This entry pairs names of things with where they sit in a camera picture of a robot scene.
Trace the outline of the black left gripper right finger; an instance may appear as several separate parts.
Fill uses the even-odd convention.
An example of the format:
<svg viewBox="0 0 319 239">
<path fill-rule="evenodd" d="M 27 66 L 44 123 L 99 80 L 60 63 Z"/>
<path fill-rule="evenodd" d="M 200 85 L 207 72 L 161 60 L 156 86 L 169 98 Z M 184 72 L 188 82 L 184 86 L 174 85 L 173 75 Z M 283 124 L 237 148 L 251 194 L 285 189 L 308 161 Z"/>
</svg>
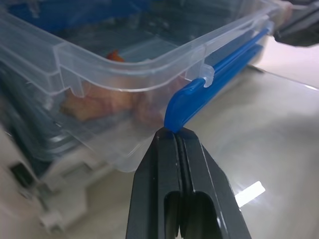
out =
<svg viewBox="0 0 319 239">
<path fill-rule="evenodd" d="M 226 174 L 193 131 L 182 129 L 176 139 L 184 153 L 187 188 L 182 238 L 242 239 L 244 218 Z"/>
</svg>

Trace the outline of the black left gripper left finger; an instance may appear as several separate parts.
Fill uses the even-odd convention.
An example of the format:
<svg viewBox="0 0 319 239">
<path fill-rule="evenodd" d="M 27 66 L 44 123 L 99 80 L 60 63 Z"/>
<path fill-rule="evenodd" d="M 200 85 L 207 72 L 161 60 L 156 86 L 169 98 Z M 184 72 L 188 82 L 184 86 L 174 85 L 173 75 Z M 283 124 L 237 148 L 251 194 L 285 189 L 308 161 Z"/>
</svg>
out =
<svg viewBox="0 0 319 239">
<path fill-rule="evenodd" d="M 126 238 L 175 238 L 179 228 L 180 184 L 174 134 L 157 131 L 134 174 Z"/>
</svg>

